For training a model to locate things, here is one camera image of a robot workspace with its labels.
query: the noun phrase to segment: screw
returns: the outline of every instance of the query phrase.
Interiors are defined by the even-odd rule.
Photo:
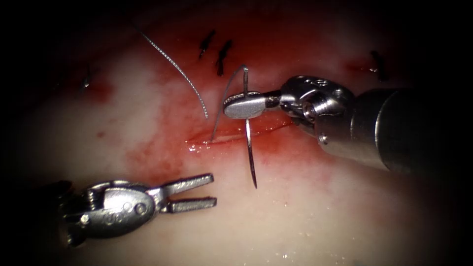
[[[138,204],[135,206],[135,212],[136,212],[138,215],[143,215],[143,214],[145,214],[146,211],[147,211],[146,205],[143,204],[143,203],[138,203]]]

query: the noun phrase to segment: suture needle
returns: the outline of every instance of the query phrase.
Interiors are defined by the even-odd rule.
[[[248,68],[243,68],[243,94],[244,96],[248,96]],[[248,157],[250,160],[250,170],[251,170],[251,177],[253,178],[253,184],[255,185],[255,189],[258,188],[256,183],[256,171],[255,171],[255,162],[253,160],[253,150],[251,149],[251,131],[250,131],[250,120],[247,118],[245,120],[246,125],[246,143],[248,144]]]

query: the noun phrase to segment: black suture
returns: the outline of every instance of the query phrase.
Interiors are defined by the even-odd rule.
[[[227,56],[227,51],[231,48],[231,46],[232,40],[228,40],[227,42],[225,42],[220,52],[218,52],[218,59],[217,62],[215,62],[215,65],[217,66],[218,76],[223,76],[223,59]]]
[[[208,45],[210,44],[210,41],[212,41],[212,37],[215,35],[215,30],[212,30],[207,37],[201,42],[200,49],[201,49],[201,54],[199,55],[199,59],[202,58],[203,54],[205,51],[208,49]]]

